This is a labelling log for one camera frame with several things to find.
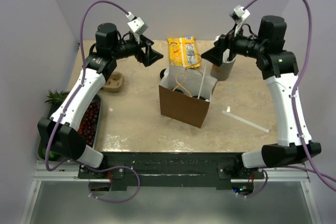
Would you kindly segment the black plastic cup lid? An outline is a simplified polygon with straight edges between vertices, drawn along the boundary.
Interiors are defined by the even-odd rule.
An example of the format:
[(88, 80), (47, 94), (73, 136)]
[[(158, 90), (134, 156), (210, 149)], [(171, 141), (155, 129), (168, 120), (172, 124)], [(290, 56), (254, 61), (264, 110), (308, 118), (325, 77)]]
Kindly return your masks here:
[(174, 92), (178, 92), (178, 93), (184, 93), (183, 88), (181, 86), (176, 86), (172, 89), (172, 91)]

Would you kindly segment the brown paper bag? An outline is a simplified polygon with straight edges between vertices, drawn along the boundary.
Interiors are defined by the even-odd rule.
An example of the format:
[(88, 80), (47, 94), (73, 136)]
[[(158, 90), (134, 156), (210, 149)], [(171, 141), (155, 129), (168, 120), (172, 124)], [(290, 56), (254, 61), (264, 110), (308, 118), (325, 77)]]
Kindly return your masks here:
[[(206, 74), (201, 96), (206, 101), (192, 98), (197, 95), (202, 73), (199, 70), (169, 65), (159, 84), (159, 103), (161, 115), (201, 128), (208, 114), (210, 102), (215, 90), (217, 79)], [(172, 91), (181, 86), (184, 93)]]

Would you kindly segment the white straw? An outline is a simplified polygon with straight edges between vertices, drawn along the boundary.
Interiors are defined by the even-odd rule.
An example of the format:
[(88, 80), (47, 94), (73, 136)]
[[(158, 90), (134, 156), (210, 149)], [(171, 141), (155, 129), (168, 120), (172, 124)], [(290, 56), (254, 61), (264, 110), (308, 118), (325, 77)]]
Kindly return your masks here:
[(206, 75), (207, 65), (208, 65), (207, 63), (205, 63), (205, 65), (204, 65), (204, 69), (203, 69), (203, 73), (202, 73), (202, 79), (201, 79), (201, 84), (200, 84), (199, 91), (198, 91), (198, 96), (200, 96), (201, 93), (202, 93), (202, 88), (203, 88), (203, 83), (204, 83), (204, 79), (205, 79), (205, 75)]
[(243, 119), (243, 118), (241, 118), (241, 117), (238, 117), (238, 116), (236, 116), (236, 115), (233, 115), (233, 114), (231, 114), (231, 113), (229, 113), (229, 112), (227, 112), (227, 111), (224, 111), (224, 110), (223, 110), (222, 113), (223, 113), (224, 115), (226, 115), (226, 116), (229, 116), (229, 117), (231, 117), (231, 118), (233, 118), (233, 119), (235, 119), (235, 120), (241, 121), (241, 122), (243, 122), (243, 123), (245, 123), (245, 124), (247, 124), (247, 125), (250, 125), (250, 126), (256, 128), (256, 129), (259, 129), (259, 130), (261, 130), (261, 131), (263, 131), (263, 132), (269, 133), (269, 130), (268, 130), (268, 129), (266, 129), (266, 128), (264, 128), (264, 127), (261, 127), (261, 126), (255, 124), (255, 123), (250, 122), (250, 121), (247, 121), (247, 120), (245, 120), (245, 119)]

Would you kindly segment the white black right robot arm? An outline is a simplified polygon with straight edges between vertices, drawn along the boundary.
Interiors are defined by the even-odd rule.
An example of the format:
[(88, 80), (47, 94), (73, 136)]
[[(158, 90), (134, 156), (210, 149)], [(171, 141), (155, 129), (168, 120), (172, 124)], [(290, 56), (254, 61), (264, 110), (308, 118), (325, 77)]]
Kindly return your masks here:
[(258, 35), (246, 37), (231, 30), (222, 34), (211, 49), (201, 54), (202, 59), (220, 67), (224, 53), (228, 60), (237, 55), (256, 60), (263, 79), (271, 93), (277, 120), (276, 144), (264, 145), (261, 150), (244, 152), (241, 161), (234, 165), (234, 173), (246, 178), (259, 167), (280, 167), (303, 163), (321, 153), (320, 143), (315, 143), (308, 131), (295, 83), (298, 65), (293, 52), (283, 49), (287, 24), (282, 17), (268, 15), (261, 19)]

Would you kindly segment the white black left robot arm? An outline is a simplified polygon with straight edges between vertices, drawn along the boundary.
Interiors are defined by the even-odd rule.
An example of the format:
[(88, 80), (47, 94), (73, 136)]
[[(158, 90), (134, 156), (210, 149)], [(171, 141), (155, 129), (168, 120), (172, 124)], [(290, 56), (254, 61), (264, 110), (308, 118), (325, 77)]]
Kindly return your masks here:
[(117, 60), (134, 56), (148, 67), (163, 55), (152, 49), (152, 40), (144, 36), (148, 26), (140, 18), (128, 22), (129, 39), (119, 37), (115, 24), (98, 26), (96, 43), (83, 63), (80, 76), (64, 102), (50, 116), (41, 118), (38, 131), (46, 150), (65, 158), (90, 166), (97, 178), (108, 174), (109, 165), (103, 162), (103, 154), (87, 144), (78, 133), (82, 118), (97, 92), (117, 67)]

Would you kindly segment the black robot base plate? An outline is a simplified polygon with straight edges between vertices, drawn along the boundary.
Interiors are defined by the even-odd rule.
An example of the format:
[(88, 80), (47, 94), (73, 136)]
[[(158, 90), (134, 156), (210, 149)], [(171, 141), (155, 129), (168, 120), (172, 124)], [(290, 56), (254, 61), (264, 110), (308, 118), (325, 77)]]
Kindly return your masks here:
[(80, 168), (78, 177), (108, 180), (112, 167), (112, 190), (128, 186), (212, 187), (229, 190), (233, 179), (263, 179), (257, 168), (245, 168), (240, 153), (220, 152), (105, 152), (100, 172)]

